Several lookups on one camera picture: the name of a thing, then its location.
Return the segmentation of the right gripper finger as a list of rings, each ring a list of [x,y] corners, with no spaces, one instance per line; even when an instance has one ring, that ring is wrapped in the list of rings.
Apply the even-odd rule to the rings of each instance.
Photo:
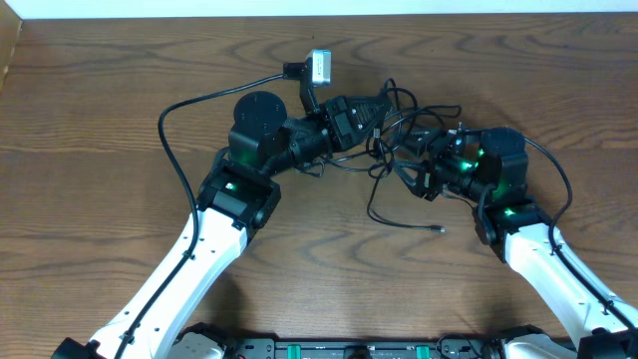
[[[413,156],[421,156],[428,150],[430,143],[439,138],[443,132],[441,129],[424,129],[412,132],[403,140],[402,149]]]
[[[411,194],[424,197],[429,187],[429,171],[426,163],[394,161],[393,171],[400,177]]]

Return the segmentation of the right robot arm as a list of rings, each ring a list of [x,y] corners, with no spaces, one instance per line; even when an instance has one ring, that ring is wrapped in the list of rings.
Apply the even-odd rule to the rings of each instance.
[[[487,340],[483,358],[634,358],[637,310],[618,297],[579,259],[549,215],[528,194],[526,146],[507,127],[424,129],[407,136],[414,160],[395,171],[412,194],[434,200],[444,191],[475,203],[480,241],[522,276],[559,320],[572,342],[552,341],[531,326]]]

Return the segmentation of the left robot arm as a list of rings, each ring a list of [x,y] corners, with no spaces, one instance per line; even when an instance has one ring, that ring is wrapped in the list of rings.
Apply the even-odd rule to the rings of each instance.
[[[295,76],[305,117],[291,119],[283,101],[255,81],[238,87],[229,145],[217,152],[198,190],[173,153],[167,156],[190,206],[187,223],[166,257],[131,301],[87,343],[66,338],[56,358],[184,358],[179,336],[222,272],[263,228],[281,199],[273,176],[363,142],[391,107],[392,81],[375,96],[318,104],[318,81]]]

